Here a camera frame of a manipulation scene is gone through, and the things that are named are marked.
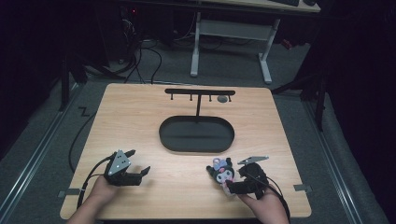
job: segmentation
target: stuffed toy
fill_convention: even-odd
[[[233,170],[233,163],[230,158],[226,160],[222,160],[220,158],[213,159],[213,167],[206,166],[206,170],[209,174],[218,182],[223,188],[226,195],[233,195],[227,187],[226,180],[230,180],[233,182],[233,176],[235,174]]]

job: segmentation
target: desk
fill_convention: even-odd
[[[201,115],[228,120],[235,138],[220,154],[176,153],[160,140],[162,122],[174,115],[194,115],[196,97],[166,94],[166,88],[233,90],[232,101],[209,102],[202,98]],[[122,187],[107,206],[101,219],[178,219],[178,218],[250,218],[252,212],[237,197],[228,197],[206,171],[215,157],[233,160],[237,170],[250,156],[269,156],[258,164],[275,180],[289,204],[292,217],[308,217],[311,208],[301,185],[290,146],[276,110],[271,92],[265,88],[198,87],[139,84],[110,84],[106,88],[78,167],[70,184],[79,189],[92,167],[118,149],[135,149],[128,172],[138,173],[151,166],[140,186]],[[106,163],[97,169],[102,174]],[[89,195],[94,178],[87,187]],[[75,212],[78,196],[65,197],[61,217]]]
[[[85,0],[84,2],[91,2],[91,3],[96,3],[97,1],[92,1],[92,0]],[[244,16],[244,15],[255,15],[255,16],[271,16],[271,17],[277,17],[277,18],[305,18],[309,20],[315,20],[315,21],[330,21],[330,20],[336,20],[339,21],[340,18],[338,17],[324,17],[323,15],[320,15],[318,12],[321,11],[320,7],[318,5],[314,5],[313,7],[307,6],[303,1],[300,0],[300,5],[298,7],[291,7],[275,2],[270,2],[268,0],[247,0],[247,1],[240,1],[240,0],[201,0],[202,4],[196,4],[198,1],[168,1],[168,0],[128,0],[126,1],[128,4],[131,4],[136,7],[163,7],[163,8],[172,8],[174,10],[186,10],[186,11],[195,11],[195,12],[207,12],[207,13],[226,13],[226,14],[233,14],[235,16]],[[199,53],[199,48],[198,48],[198,40],[195,41],[195,47],[194,51],[192,54],[192,63],[191,63],[191,76],[196,77],[198,75],[198,53]],[[318,41],[314,42],[311,46],[311,49],[316,49],[318,48],[316,45]],[[262,66],[262,70],[266,71],[268,70],[268,66],[266,66],[266,56],[268,55],[268,52],[270,48],[265,48],[267,53],[264,53],[260,57],[260,62]],[[314,63],[320,63],[317,62],[320,57],[316,57],[315,59],[311,59],[312,61],[315,61]],[[95,68],[98,71],[103,71],[103,73],[106,76],[109,77],[114,77],[113,74],[110,72],[104,70],[103,67],[101,66],[95,66],[95,64],[90,64],[93,68]],[[64,67],[64,70],[62,72],[62,83],[63,83],[63,92],[62,92],[62,106],[65,106],[69,102],[69,95],[68,95],[68,85],[69,85],[69,71],[67,70],[67,64]],[[268,71],[268,77],[266,82],[271,83],[272,79],[271,76],[269,75]],[[84,82],[84,80],[81,80],[78,78],[77,82]],[[275,90],[273,90],[273,93],[281,93],[282,91],[285,91],[289,89],[290,87],[299,85],[301,82],[305,82],[308,80],[308,78],[302,78],[303,80],[298,80],[296,83],[291,82],[290,84],[281,86]],[[315,86],[321,86],[319,88],[320,94],[324,94],[325,88],[322,88],[324,85],[315,85]],[[309,98],[314,98],[314,94],[308,93]],[[318,106],[317,106],[317,125],[321,129],[321,113],[323,109],[323,97],[319,98],[318,101]]]
[[[228,4],[243,7],[263,7],[298,12],[320,12],[320,7],[318,6],[318,4],[310,7],[303,1],[300,1],[299,6],[297,7],[279,4],[267,0],[201,0],[200,2]],[[280,19],[276,19],[273,25],[255,25],[227,21],[201,20],[201,13],[198,13],[195,24],[195,44],[191,60],[191,76],[198,76],[200,35],[217,35],[232,38],[245,38],[266,41],[265,47],[262,49],[262,52],[259,53],[259,61],[262,68],[264,82],[266,84],[271,84],[272,79],[270,71],[268,69],[267,57],[273,44],[279,23]]]

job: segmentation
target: forearm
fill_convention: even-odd
[[[76,211],[76,213],[69,218],[67,224],[93,224],[96,220],[96,216],[104,206],[104,204],[89,197]]]
[[[273,192],[265,194],[270,206],[261,206],[254,213],[258,220],[264,224],[289,224],[285,208]]]

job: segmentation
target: power cord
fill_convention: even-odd
[[[68,160],[69,160],[69,167],[70,167],[70,170],[72,171],[72,173],[74,173],[74,172],[76,171],[76,169],[73,167],[73,164],[72,164],[72,151],[73,151],[74,144],[77,142],[77,139],[78,139],[79,135],[81,134],[82,130],[85,128],[85,126],[88,124],[88,122],[90,122],[90,120],[93,119],[93,117],[95,117],[96,113],[97,113],[97,112],[94,112],[94,113],[85,121],[85,123],[79,128],[79,130],[78,130],[78,132],[77,132],[77,134],[76,134],[76,136],[75,136],[75,138],[74,138],[74,140],[73,140],[73,142],[72,142],[72,145],[71,145],[70,148],[69,148]]]
[[[278,190],[279,190],[279,192],[278,192],[278,191],[277,191],[276,189],[274,189],[271,185],[262,182],[260,179],[256,178],[255,176],[253,176],[253,175],[251,175],[251,174],[249,174],[249,173],[246,173],[246,175],[248,175],[249,177],[253,178],[254,180],[256,180],[257,182],[259,182],[260,184],[264,185],[266,188],[268,188],[268,189],[270,189],[271,191],[273,191],[274,194],[276,194],[276,196],[279,198],[280,202],[282,203],[283,207],[285,208],[286,216],[288,217],[288,221],[289,221],[289,223],[290,223],[290,210],[289,210],[289,206],[288,206],[288,203],[286,202],[286,200],[283,198],[283,194],[282,194],[282,191],[280,190],[279,185],[278,185],[273,179],[271,179],[270,177],[267,176],[267,179],[271,180],[271,181],[276,185],[276,187],[277,187]]]
[[[82,205],[82,201],[84,199],[84,194],[85,194],[85,190],[87,189],[88,186],[88,181],[91,179],[91,177],[93,177],[94,175],[93,172],[96,170],[96,168],[98,168],[103,162],[105,161],[109,161],[111,159],[113,159],[116,156],[116,153],[113,153],[111,156],[106,157],[104,159],[102,159],[101,161],[99,161],[90,171],[90,173],[88,174],[87,178],[84,181],[84,184],[82,185],[81,191],[79,192],[78,195],[78,202],[77,202],[77,209],[79,209],[79,207]]]
[[[175,42],[175,41],[178,41],[178,40],[183,40],[183,39],[190,38],[190,37],[194,36],[194,35],[191,35],[191,30],[192,30],[192,27],[194,27],[196,17],[197,17],[197,13],[194,12],[194,15],[192,16],[192,22],[191,22],[189,31],[188,31],[186,34],[184,34],[181,38],[174,39],[174,42]]]
[[[137,63],[136,63],[136,66],[134,67],[134,69],[133,69],[133,70],[129,73],[129,75],[124,79],[124,83],[127,83],[127,82],[128,82],[129,77],[132,75],[132,73],[134,72],[134,70],[136,70],[137,75],[138,75],[139,78],[140,78],[140,82],[146,84],[146,82],[144,81],[144,79],[142,78],[142,76],[141,76],[141,74],[140,74],[140,72],[139,72],[139,70],[138,70],[138,65],[140,64],[140,62],[141,62],[141,60],[142,60],[142,55],[143,55],[142,50],[149,50],[149,51],[152,51],[152,52],[156,53],[156,54],[159,56],[159,59],[160,59],[160,62],[159,62],[159,64],[158,64],[157,68],[155,69],[154,73],[151,75],[151,79],[150,79],[150,83],[151,83],[151,84],[154,84],[154,77],[155,77],[155,75],[157,74],[158,70],[160,69],[160,67],[161,67],[161,65],[162,65],[162,63],[163,63],[163,57],[161,56],[161,54],[160,54],[158,51],[152,49],[152,48],[154,48],[154,47],[155,47],[155,46],[151,46],[150,48],[142,48],[142,43],[140,44],[140,48],[139,48],[139,59],[138,59],[138,61],[137,61]]]
[[[132,10],[129,9],[128,7],[120,7],[120,21],[121,21],[121,26],[122,26],[122,30],[123,30],[123,35],[125,36],[125,43],[126,43],[126,57],[129,58],[130,52],[131,50],[134,52],[136,50],[136,47],[134,45],[134,40],[137,39],[139,37],[139,33],[136,31],[135,29],[135,25],[133,21],[134,16],[132,15]],[[128,62],[128,64],[121,68],[120,70],[117,71],[110,71],[104,67],[99,67],[99,65],[96,65],[94,67],[94,70],[91,70],[88,67],[85,67],[85,71],[91,75],[94,76],[108,76],[108,77],[112,77],[115,79],[124,79],[124,77],[118,77],[117,75],[122,74],[124,72],[127,72],[128,70],[130,70],[131,68],[134,67],[134,65],[136,64],[136,58],[134,56],[134,53],[132,53],[130,60]]]

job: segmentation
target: wooden table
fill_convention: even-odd
[[[175,95],[166,88],[233,90],[232,101],[209,102],[203,96],[202,116],[228,120],[235,136],[229,149],[220,154],[176,153],[160,140],[162,122],[174,115],[195,115],[197,97]],[[252,212],[240,200],[228,197],[206,171],[215,157],[230,157],[235,171],[238,161],[250,156],[269,156],[258,164],[281,187],[292,217],[308,217],[311,208],[301,185],[294,158],[271,92],[265,88],[166,86],[110,84],[92,125],[70,189],[81,188],[87,174],[101,159],[122,149],[135,149],[129,173],[151,166],[140,186],[122,187],[118,196],[100,214],[101,219],[249,218]],[[106,163],[99,166],[102,174]],[[236,181],[242,179],[235,175]],[[92,178],[89,195],[95,178]],[[76,210],[78,196],[68,195],[61,217]]]

